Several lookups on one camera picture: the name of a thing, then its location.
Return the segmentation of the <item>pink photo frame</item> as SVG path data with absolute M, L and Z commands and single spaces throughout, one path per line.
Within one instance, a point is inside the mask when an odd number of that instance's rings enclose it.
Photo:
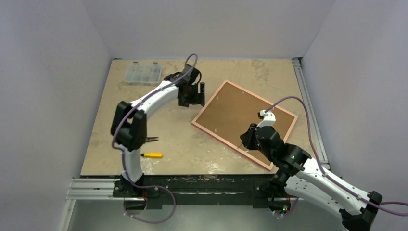
M 273 171 L 274 165 L 260 151 L 249 151 L 243 146 L 237 149 L 241 144 L 240 135 L 250 124 L 259 123 L 258 112 L 271 105 L 264 98 L 225 80 L 191 123 L 233 151 Z

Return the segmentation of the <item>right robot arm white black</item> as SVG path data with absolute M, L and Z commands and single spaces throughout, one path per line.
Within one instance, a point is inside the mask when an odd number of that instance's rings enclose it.
M 299 146 L 285 143 L 273 127 L 251 124 L 240 139 L 246 149 L 260 151 L 278 168 L 270 182 L 274 195 L 287 193 L 326 207 L 340 215 L 349 231 L 371 229 L 383 199 L 379 193 L 360 190 L 319 167 L 317 159 Z

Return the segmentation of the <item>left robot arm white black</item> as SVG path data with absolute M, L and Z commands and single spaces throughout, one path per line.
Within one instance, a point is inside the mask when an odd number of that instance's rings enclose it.
M 147 142 L 148 119 L 167 103 L 178 100 L 178 105 L 205 105 L 205 83 L 202 73 L 187 64 L 181 72 L 172 73 L 145 96 L 127 103 L 121 101 L 115 110 L 111 125 L 112 148 L 121 153 L 122 176 L 127 182 L 125 191 L 132 197 L 143 192 L 141 147 Z

